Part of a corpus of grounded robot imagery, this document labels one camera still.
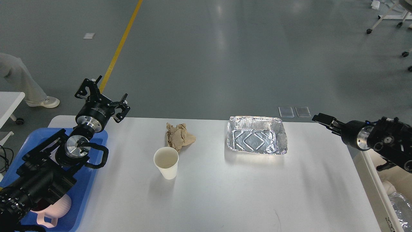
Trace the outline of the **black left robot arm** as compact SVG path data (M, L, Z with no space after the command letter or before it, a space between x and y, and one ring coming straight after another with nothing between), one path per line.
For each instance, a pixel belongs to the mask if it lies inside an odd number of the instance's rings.
M28 151L16 171L19 177L1 189L2 232L44 232L43 226L23 225L21 220L29 211L61 200L76 184L74 175L82 167L100 169L107 163L109 149L91 139L104 131L110 118L116 123L124 120L130 106L128 94L119 101L104 96L97 86L101 78L85 78L75 93L85 103L75 117L72 132L67 135L62 128Z

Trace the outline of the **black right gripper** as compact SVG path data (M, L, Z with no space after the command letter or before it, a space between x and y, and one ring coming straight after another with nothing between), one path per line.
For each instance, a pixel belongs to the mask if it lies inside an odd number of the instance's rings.
M363 121L349 121L347 123L340 122L334 116L323 113L318 113L312 118L313 122L319 123L332 134L341 136L344 144L356 148L360 151L367 151L370 149L367 144L367 139L370 136L374 126Z

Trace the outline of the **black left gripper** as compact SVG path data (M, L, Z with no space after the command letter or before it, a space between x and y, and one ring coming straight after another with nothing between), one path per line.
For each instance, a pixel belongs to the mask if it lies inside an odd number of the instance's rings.
M101 78L101 75L97 79L85 78L74 94L74 97L87 102L75 118L77 123L75 131L79 133L100 133L110 117L116 123L120 123L130 111L130 106L126 101L127 93L122 96L121 100L115 102L109 102L109 98L101 94L97 86Z

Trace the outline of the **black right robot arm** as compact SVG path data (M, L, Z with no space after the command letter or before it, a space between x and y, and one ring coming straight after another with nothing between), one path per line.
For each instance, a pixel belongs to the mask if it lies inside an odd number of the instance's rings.
M372 149L378 153L386 162L377 166L377 171L400 167L408 173L412 172L412 129L399 118L382 117L375 122L352 120L343 123L333 116L319 113L313 116L312 121L340 136L349 147L359 151Z

